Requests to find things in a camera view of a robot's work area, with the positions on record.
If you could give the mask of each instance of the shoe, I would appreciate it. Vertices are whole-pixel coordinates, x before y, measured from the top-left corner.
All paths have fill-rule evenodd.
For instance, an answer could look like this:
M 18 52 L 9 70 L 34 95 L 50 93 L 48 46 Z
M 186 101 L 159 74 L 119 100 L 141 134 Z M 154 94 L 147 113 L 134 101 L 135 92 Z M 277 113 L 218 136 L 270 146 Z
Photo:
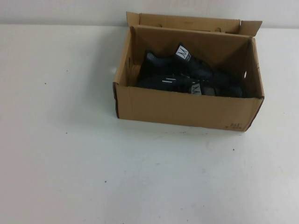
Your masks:
M 212 70 L 204 61 L 193 57 L 181 43 L 175 55 L 169 57 L 157 57 L 154 52 L 147 51 L 137 86 L 196 95 L 246 97 L 234 77 Z

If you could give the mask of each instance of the white background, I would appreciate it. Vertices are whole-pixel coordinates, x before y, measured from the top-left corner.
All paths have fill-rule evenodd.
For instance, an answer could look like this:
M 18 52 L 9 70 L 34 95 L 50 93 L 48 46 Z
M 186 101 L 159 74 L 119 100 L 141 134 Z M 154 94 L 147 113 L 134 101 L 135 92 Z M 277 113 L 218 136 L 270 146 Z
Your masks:
M 0 25 L 0 224 L 297 224 L 299 30 L 259 30 L 245 133 L 117 119 L 126 32 Z
M 126 11 L 263 20 L 263 27 L 299 27 L 298 0 L 0 0 L 0 23 L 125 25 Z

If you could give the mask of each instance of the open cardboard box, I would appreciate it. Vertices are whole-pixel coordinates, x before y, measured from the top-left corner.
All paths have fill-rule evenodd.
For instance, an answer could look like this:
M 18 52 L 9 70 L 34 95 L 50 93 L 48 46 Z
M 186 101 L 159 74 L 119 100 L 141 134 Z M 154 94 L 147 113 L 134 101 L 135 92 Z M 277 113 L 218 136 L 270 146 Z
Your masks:
M 120 119 L 246 131 L 264 100 L 253 38 L 261 21 L 127 12 L 129 25 L 113 90 Z M 238 76 L 249 98 L 197 96 L 135 87 L 145 50 L 173 55 L 182 42 L 212 67 Z

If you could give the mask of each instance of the shoe logo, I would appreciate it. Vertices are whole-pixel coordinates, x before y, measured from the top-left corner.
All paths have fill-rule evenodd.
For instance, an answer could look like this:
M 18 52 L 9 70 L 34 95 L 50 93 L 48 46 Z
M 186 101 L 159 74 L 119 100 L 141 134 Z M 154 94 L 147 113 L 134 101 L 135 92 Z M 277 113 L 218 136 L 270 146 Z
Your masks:
M 189 55 L 189 52 L 187 51 L 186 48 L 184 48 L 183 46 L 179 46 L 177 52 L 176 52 L 177 56 L 180 56 L 183 59 L 186 59 L 187 56 Z
M 191 86 L 191 94 L 202 95 L 199 83 Z

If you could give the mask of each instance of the box flap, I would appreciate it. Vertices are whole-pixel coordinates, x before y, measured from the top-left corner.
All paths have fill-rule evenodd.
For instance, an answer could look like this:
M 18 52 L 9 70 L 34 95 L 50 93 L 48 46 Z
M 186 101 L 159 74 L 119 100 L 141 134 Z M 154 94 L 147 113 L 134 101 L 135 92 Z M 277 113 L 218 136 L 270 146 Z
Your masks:
M 241 21 L 239 34 L 256 36 L 263 21 Z
M 140 24 L 139 13 L 127 12 L 127 23 L 129 27 L 139 25 Z
M 242 21 L 242 27 L 240 26 L 240 20 L 174 15 L 137 14 L 132 12 L 127 12 L 127 22 L 129 26 L 146 25 L 152 27 L 222 32 L 249 36 L 255 36 L 262 24 L 261 21 Z

